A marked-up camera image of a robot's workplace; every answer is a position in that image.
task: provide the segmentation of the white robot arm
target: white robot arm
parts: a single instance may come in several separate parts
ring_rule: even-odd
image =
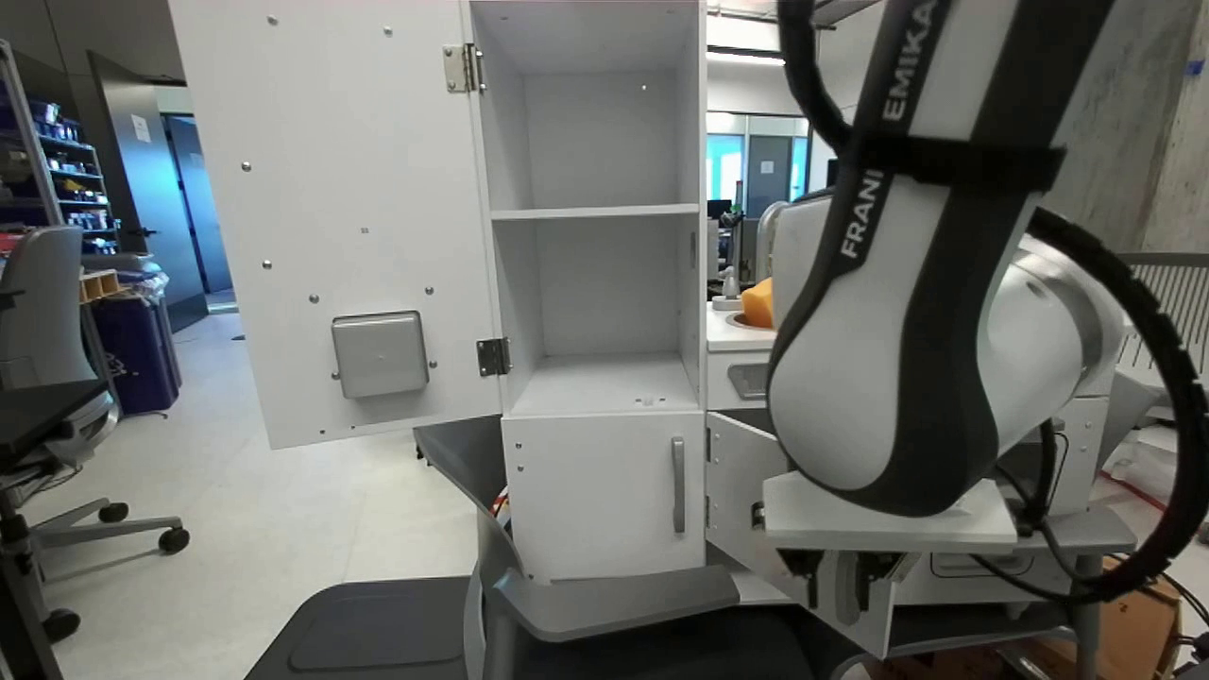
[[[844,180],[782,216],[785,310],[768,391],[773,436],[811,484],[928,517],[1116,367],[1123,305],[1146,313],[1183,402],[1179,512],[1102,597],[1183,551],[1209,488],[1207,395],[1170,323],[1127,265],[1036,209],[1060,172],[1064,112],[1107,10],[1110,0],[895,0],[846,126],[811,60],[811,5],[780,5],[790,86]]]

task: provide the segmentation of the black mat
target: black mat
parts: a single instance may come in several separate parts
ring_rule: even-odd
[[[463,680],[463,578],[368,582],[309,597],[248,680]],[[739,610],[633,635],[542,646],[518,680],[811,680],[795,612]]]

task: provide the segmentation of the cabinet door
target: cabinet door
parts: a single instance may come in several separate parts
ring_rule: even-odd
[[[705,562],[704,421],[501,421],[525,570],[625,578]]]
[[[271,442],[500,413],[476,96],[447,85],[470,8],[175,0],[175,24]],[[331,327],[368,313],[418,313],[418,391],[346,397]]]

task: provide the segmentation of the orange object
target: orange object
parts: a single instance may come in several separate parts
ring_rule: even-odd
[[[771,290],[771,280],[759,280],[754,286],[748,286],[739,295],[739,305],[744,305],[744,327],[754,327],[754,330],[773,330],[773,290]]]

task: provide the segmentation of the open cabinet door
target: open cabinet door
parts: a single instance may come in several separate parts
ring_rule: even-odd
[[[462,0],[175,0],[271,447],[500,413]]]

